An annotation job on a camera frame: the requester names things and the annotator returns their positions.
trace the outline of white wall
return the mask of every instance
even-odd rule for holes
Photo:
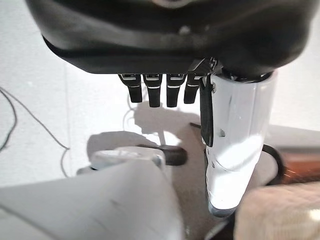
[[[95,141],[102,144],[106,141],[107,147],[110,145],[106,139],[110,136],[101,133],[125,130],[141,134],[143,126],[143,131],[148,133],[144,136],[158,144],[157,134],[149,134],[152,131],[148,130],[158,127],[165,131],[167,144],[178,144],[185,137],[184,131],[189,131],[186,130],[188,122],[199,122],[199,99],[193,105],[184,105],[183,94],[180,94],[178,113],[165,108],[154,111],[141,107],[139,111],[148,117],[140,118],[136,125],[134,112],[128,111],[127,89],[117,76],[83,72],[51,53],[24,1],[0,0],[0,23],[0,86],[25,103],[63,144],[71,147],[63,163],[69,175],[88,164],[88,140],[90,147]],[[320,14],[313,22],[305,52],[280,69],[272,124],[320,131],[319,53]],[[165,91],[162,93],[165,103]],[[2,96],[0,99],[2,142],[13,115],[5,99]],[[8,148],[0,154],[0,186],[62,178],[63,149],[23,108],[13,103],[18,126]],[[121,142],[123,138],[126,134],[114,141]],[[139,139],[133,136],[129,140]]]

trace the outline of black cable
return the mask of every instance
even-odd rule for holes
[[[63,145],[54,135],[53,133],[26,107],[26,105],[24,105],[18,98],[16,98],[15,96],[13,96],[10,92],[8,92],[7,90],[5,90],[3,87],[0,86],[0,90],[2,90],[3,92],[5,92],[6,94],[8,94],[11,98],[13,98],[15,101],[17,101],[30,115],[31,117],[38,123],[40,124],[44,130],[53,138],[53,140],[59,144],[62,148],[64,149],[70,149],[69,147],[66,147],[65,145]]]
[[[5,90],[3,87],[0,86],[0,93],[6,98],[6,100],[9,102],[11,108],[12,108],[12,111],[13,111],[13,114],[14,114],[14,123],[11,127],[11,129],[9,130],[7,136],[6,136],[6,139],[3,143],[3,145],[0,147],[0,152],[7,146],[9,140],[10,140],[10,136],[11,134],[14,132],[17,124],[18,124],[18,116],[17,116],[17,111],[15,109],[15,106],[13,105],[12,101],[10,100],[10,98],[6,95],[8,94],[11,98],[13,98],[15,101],[17,101],[29,114],[30,116],[38,123],[40,124],[44,130],[53,138],[53,140],[58,144],[60,145],[62,148],[64,148],[64,151],[61,155],[61,159],[60,159],[60,166],[61,166],[61,171],[63,173],[63,175],[68,178],[69,176],[67,175],[65,169],[64,169],[64,165],[63,165],[63,162],[64,162],[64,158],[65,158],[65,155],[67,153],[67,151],[70,150],[69,147],[66,147],[65,145],[63,145],[54,135],[53,133],[28,109],[28,107],[26,105],[24,105],[18,98],[16,98],[14,95],[12,95],[10,92],[8,92],[7,90]]]
[[[9,142],[9,140],[10,140],[10,137],[11,137],[12,133],[14,132],[17,124],[18,124],[18,117],[17,117],[17,112],[16,112],[16,109],[15,109],[15,106],[13,105],[13,103],[11,102],[11,100],[8,98],[8,96],[3,92],[2,88],[0,88],[0,93],[5,97],[5,99],[6,99],[6,100],[8,101],[8,103],[10,104],[11,109],[12,109],[12,112],[13,112],[13,116],[14,116],[13,125],[12,125],[12,127],[10,128],[9,132],[7,133],[4,142],[3,142],[3,144],[2,144],[1,147],[0,147],[0,153],[1,153],[1,152],[3,151],[3,149],[5,149],[6,146],[8,145],[8,142]]]

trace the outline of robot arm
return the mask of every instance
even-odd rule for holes
[[[272,107],[275,70],[306,45],[319,0],[26,0],[47,46],[95,74],[119,74],[132,102],[167,106],[200,86],[209,209],[239,204],[257,163]],[[221,73],[212,74],[216,62]]]
[[[205,141],[206,186],[215,216],[230,215],[245,193],[263,148],[276,78],[277,72],[253,82],[207,77],[204,88],[212,88],[213,132]]]

